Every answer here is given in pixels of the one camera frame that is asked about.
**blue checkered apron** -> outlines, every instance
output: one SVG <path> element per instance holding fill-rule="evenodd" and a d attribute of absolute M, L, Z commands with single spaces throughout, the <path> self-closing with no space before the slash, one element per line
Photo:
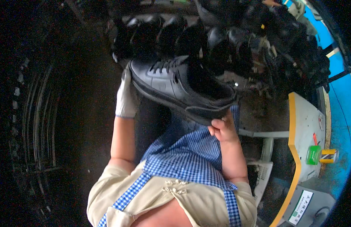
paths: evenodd
<path fill-rule="evenodd" d="M 232 106 L 235 125 L 238 126 L 239 109 Z M 130 188 L 112 205 L 123 211 L 134 196 L 152 176 L 177 178 L 221 188 L 228 211 L 230 227 L 241 226 L 241 219 L 234 190 L 236 185 L 222 176 L 222 157 L 219 141 L 210 136 L 206 126 L 184 120 L 172 114 L 172 122 L 167 131 L 145 152 L 143 173 Z M 106 214 L 98 227 L 106 227 Z"/>

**apron strap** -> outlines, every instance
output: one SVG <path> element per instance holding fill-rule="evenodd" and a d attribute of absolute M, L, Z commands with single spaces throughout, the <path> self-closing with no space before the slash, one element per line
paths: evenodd
<path fill-rule="evenodd" d="M 128 188 L 128 190 L 112 205 L 113 208 L 120 211 L 128 206 L 131 200 L 136 196 L 136 194 L 143 188 L 143 186 L 150 180 L 151 176 L 147 173 L 142 173 L 139 178 Z M 107 227 L 106 214 L 101 218 L 97 227 Z"/>
<path fill-rule="evenodd" d="M 241 218 L 240 218 L 239 208 L 237 206 L 235 193 L 233 191 L 224 190 L 223 195 L 226 202 L 230 227 L 240 227 Z"/>

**beige shirt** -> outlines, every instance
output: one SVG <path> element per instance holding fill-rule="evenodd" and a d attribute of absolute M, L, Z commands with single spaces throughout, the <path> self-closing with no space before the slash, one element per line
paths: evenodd
<path fill-rule="evenodd" d="M 111 206 L 143 173 L 145 161 L 129 175 L 116 165 L 107 165 L 92 187 L 87 217 L 96 227 L 107 212 L 107 227 L 130 227 L 142 214 L 176 199 L 193 227 L 229 226 L 223 191 L 214 186 L 183 182 L 176 178 L 153 176 L 124 211 Z M 256 225 L 256 205 L 250 185 L 236 183 L 234 191 L 243 227 Z"/>

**green container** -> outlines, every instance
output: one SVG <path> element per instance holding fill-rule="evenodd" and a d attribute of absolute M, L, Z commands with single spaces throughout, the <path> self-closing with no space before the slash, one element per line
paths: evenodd
<path fill-rule="evenodd" d="M 318 165 L 320 156 L 322 154 L 322 148 L 319 145 L 310 146 L 308 148 L 306 163 L 308 165 Z"/>

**red tool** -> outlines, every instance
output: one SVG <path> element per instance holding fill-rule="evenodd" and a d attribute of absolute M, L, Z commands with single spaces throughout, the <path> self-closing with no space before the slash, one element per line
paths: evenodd
<path fill-rule="evenodd" d="M 317 142 L 317 136 L 315 135 L 315 133 L 313 133 L 313 139 L 314 139 L 314 145 L 318 145 L 318 142 Z"/>

